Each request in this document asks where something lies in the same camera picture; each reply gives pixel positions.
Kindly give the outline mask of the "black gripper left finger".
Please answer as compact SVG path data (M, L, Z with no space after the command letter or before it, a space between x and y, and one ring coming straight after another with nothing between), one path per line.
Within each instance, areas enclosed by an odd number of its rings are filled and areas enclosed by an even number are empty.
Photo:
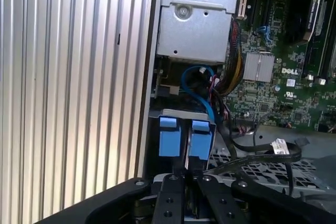
M184 171L182 159L174 157L168 174L129 179L40 223L183 223Z

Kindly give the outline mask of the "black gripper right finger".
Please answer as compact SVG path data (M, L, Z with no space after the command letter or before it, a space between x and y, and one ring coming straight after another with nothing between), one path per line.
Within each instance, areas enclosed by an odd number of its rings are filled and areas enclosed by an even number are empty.
M335 223L335 215L250 178L237 177L226 186L203 171L198 157L189 158L189 170L217 223Z

